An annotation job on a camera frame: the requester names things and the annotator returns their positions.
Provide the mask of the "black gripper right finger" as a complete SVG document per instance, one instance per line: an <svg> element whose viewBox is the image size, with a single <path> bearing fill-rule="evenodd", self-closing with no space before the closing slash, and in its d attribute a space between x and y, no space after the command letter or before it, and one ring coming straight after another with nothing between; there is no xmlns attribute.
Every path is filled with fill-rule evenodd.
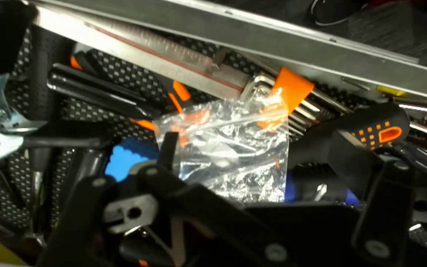
<svg viewBox="0 0 427 267"><path fill-rule="evenodd" d="M309 132L292 144L292 164L324 163L364 200L351 247L367 267L427 267L427 247L409 237L415 169L382 160L345 130Z"/></svg>

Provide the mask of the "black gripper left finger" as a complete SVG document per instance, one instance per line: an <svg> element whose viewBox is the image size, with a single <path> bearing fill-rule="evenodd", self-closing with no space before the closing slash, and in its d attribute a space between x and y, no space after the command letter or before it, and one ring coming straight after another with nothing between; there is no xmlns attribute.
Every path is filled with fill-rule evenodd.
<svg viewBox="0 0 427 267"><path fill-rule="evenodd" d="M160 164L80 181L37 267L287 267L272 227Z"/></svg>

